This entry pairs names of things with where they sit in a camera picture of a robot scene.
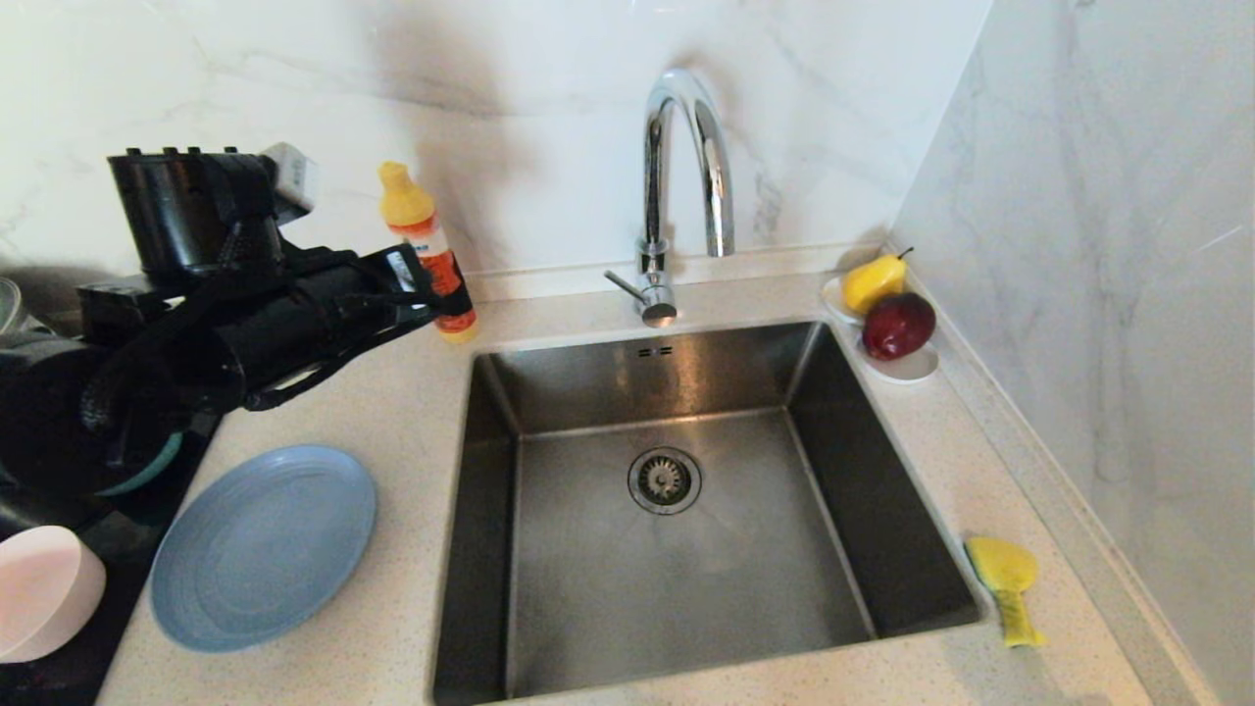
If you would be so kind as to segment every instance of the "drain strainer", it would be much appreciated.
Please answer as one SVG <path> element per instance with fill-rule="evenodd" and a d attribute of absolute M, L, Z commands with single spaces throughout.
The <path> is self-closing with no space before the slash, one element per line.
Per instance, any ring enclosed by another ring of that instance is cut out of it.
<path fill-rule="evenodd" d="M 628 472 L 628 489 L 633 500 L 650 513 L 674 515 L 698 499 L 702 469 L 679 449 L 659 446 L 633 461 Z"/>

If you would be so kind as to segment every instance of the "yellow sponge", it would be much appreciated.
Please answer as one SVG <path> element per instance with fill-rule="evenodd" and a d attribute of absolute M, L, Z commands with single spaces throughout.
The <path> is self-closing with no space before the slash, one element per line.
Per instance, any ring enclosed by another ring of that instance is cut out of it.
<path fill-rule="evenodd" d="M 965 544 L 976 577 L 994 593 L 1003 613 L 1003 643 L 1007 647 L 1045 645 L 1045 637 L 1028 622 L 1022 596 L 1037 581 L 1033 554 L 1018 544 L 991 537 L 974 537 Z"/>

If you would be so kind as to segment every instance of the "white marble backsplash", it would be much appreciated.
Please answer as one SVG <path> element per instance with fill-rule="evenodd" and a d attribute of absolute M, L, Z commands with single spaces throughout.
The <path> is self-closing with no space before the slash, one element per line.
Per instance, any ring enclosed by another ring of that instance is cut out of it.
<path fill-rule="evenodd" d="M 374 169 L 393 158 L 469 272 L 628 261 L 644 102 L 673 64 L 723 114 L 742 251 L 878 242 L 989 4 L 6 1 L 0 271 L 136 270 L 107 154 L 279 140 L 321 164 L 300 245 L 390 243 Z M 679 255 L 704 243 L 683 140 Z"/>
<path fill-rule="evenodd" d="M 892 236 L 1235 705 L 1252 28 L 1252 0 L 996 0 Z"/>

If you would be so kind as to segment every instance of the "chrome faucet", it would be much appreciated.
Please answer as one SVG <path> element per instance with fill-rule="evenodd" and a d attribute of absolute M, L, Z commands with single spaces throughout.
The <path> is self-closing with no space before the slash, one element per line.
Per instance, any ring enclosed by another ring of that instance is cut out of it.
<path fill-rule="evenodd" d="M 732 222 L 732 172 L 714 102 L 702 83 L 684 69 L 664 73 L 649 92 L 645 104 L 645 236 L 636 242 L 638 286 L 606 270 L 606 278 L 636 298 L 636 310 L 650 326 L 675 320 L 675 293 L 666 271 L 668 242 L 663 237 L 663 143 L 668 108 L 684 110 L 702 166 L 705 194 L 707 253 L 724 257 L 735 251 Z"/>

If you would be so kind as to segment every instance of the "sink basin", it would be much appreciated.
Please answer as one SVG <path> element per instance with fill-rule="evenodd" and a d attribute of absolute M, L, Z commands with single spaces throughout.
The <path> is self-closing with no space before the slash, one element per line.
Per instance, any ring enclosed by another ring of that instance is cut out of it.
<path fill-rule="evenodd" d="M 476 359 L 437 703 L 976 618 L 827 325 Z"/>

